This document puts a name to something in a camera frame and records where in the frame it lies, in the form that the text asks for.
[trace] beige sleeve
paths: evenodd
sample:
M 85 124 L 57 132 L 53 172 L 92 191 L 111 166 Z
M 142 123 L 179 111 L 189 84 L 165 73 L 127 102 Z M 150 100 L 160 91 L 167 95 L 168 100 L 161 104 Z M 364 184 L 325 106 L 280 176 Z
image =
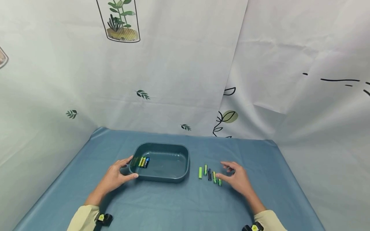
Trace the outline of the beige sleeve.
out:
M 67 231 L 93 231 L 96 218 L 99 215 L 99 207 L 84 205 L 78 208 L 74 214 Z
M 286 231 L 272 210 L 266 210 L 255 215 L 255 222 L 263 226 L 263 231 Z

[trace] teal plastic tray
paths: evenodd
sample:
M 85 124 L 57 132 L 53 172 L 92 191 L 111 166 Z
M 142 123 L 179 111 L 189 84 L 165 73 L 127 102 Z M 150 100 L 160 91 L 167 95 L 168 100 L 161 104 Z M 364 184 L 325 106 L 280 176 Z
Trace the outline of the teal plastic tray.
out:
M 138 167 L 142 157 L 149 157 L 147 168 Z M 129 165 L 131 173 L 140 180 L 179 183 L 189 172 L 189 150 L 183 145 L 143 143 L 135 151 Z

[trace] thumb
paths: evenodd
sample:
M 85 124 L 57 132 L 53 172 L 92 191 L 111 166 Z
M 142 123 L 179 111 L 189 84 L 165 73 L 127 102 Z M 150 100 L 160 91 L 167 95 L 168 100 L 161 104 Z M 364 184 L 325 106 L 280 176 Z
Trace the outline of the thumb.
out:
M 136 179 L 138 177 L 139 177 L 139 174 L 137 174 L 137 173 L 133 173 L 133 174 L 124 176 L 124 183 L 127 182 L 127 181 L 130 181 L 130 180 Z
M 231 178 L 231 177 L 225 176 L 224 174 L 221 174 L 221 173 L 217 173 L 216 174 L 216 177 L 218 177 L 219 179 L 221 179 L 223 181 L 226 181 L 227 183 L 229 183 L 229 180 Z

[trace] white curtain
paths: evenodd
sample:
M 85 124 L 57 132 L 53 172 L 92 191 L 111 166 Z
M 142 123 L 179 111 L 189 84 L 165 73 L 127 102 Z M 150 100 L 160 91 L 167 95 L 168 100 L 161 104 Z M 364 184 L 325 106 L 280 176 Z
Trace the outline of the white curtain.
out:
M 273 139 L 328 231 L 370 226 L 369 15 L 364 1 L 250 0 L 214 128 Z
M 1 230 L 99 126 L 210 136 L 246 5 L 0 0 Z

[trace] left hand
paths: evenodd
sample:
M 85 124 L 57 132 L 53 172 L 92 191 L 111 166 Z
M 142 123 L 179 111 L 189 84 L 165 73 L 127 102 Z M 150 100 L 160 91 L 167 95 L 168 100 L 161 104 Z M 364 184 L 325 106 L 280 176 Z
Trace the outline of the left hand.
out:
M 112 164 L 108 168 L 108 171 L 104 175 L 103 179 L 101 179 L 100 183 L 97 186 L 97 189 L 107 194 L 108 192 L 115 190 L 127 181 L 137 178 L 139 176 L 137 173 L 125 176 L 122 175 L 120 172 L 120 168 L 126 167 L 131 159 L 132 156 L 123 160 L 118 160 L 114 164 Z

